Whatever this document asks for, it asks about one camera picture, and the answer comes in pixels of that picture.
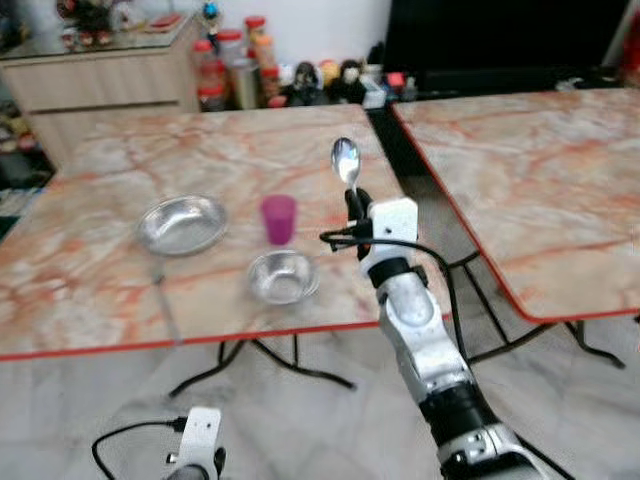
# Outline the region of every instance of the pink cup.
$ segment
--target pink cup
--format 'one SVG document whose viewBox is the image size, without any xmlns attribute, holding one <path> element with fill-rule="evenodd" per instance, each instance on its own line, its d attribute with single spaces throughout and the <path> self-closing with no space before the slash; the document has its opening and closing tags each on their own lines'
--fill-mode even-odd
<svg viewBox="0 0 640 480">
<path fill-rule="evenodd" d="M 262 202 L 262 215 L 272 245 L 285 245 L 293 236 L 296 200 L 288 195 L 271 195 Z"/>
</svg>

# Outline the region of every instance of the metal plate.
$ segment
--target metal plate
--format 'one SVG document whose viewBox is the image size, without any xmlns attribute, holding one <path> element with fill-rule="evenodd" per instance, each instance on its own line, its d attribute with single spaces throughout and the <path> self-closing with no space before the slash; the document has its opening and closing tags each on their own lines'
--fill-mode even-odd
<svg viewBox="0 0 640 480">
<path fill-rule="evenodd" d="M 209 197 L 185 195 L 145 213 L 137 234 L 152 253 L 174 257 L 206 250 L 226 228 L 227 213 L 220 203 Z"/>
<path fill-rule="evenodd" d="M 295 250 L 279 250 L 258 257 L 249 268 L 253 293 L 272 305 L 296 303 L 318 289 L 311 260 Z"/>
</svg>

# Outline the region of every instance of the white wall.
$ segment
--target white wall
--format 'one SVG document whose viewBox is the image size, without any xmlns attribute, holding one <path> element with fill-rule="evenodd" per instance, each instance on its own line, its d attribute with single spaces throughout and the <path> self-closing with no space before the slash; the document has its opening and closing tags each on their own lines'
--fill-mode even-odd
<svg viewBox="0 0 640 480">
<path fill-rule="evenodd" d="M 201 0 L 137 0 L 146 11 L 199 10 Z M 55 28 L 60 20 L 54 0 L 20 0 L 34 32 Z M 224 28 L 243 28 L 249 15 L 267 17 L 280 62 L 337 61 L 366 56 L 384 40 L 391 0 L 218 0 Z"/>
</svg>

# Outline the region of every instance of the tiled floor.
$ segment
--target tiled floor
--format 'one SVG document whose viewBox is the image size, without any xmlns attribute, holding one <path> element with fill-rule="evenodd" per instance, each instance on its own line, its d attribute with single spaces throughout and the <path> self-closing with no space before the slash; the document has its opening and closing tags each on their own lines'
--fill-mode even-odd
<svg viewBox="0 0 640 480">
<path fill-rule="evenodd" d="M 427 240 L 449 259 L 469 253 L 439 193 L 424 179 L 407 188 L 420 197 L 433 226 Z M 474 270 L 494 292 L 508 332 L 530 328 L 496 293 L 482 264 Z M 468 349 L 497 346 L 470 287 L 456 279 Z M 587 334 L 626 361 L 627 370 L 583 354 L 558 327 L 475 371 L 498 415 L 577 478 L 640 479 L 638 326 L 630 318 L 591 321 Z M 288 352 L 285 339 L 268 343 Z M 90 455 L 95 437 L 129 422 L 171 418 L 192 405 L 223 411 L 228 479 L 439 478 L 434 444 L 379 331 L 308 335 L 302 355 L 310 366 L 357 381 L 358 390 L 295 376 L 251 348 L 173 401 L 166 392 L 210 368 L 215 346 L 0 364 L 0 478 L 102 478 Z M 165 455 L 178 440 L 152 427 L 105 444 L 104 456 L 118 479 L 155 480 L 166 473 Z"/>
</svg>

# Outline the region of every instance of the spoon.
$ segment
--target spoon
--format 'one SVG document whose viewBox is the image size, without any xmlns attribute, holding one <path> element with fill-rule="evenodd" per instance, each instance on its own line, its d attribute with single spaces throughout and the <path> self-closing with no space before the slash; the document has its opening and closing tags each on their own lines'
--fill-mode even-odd
<svg viewBox="0 0 640 480">
<path fill-rule="evenodd" d="M 358 197 L 356 182 L 360 175 L 360 165 L 360 151 L 356 144 L 344 137 L 336 140 L 331 151 L 331 167 L 340 179 L 349 185 L 356 198 Z"/>
</svg>

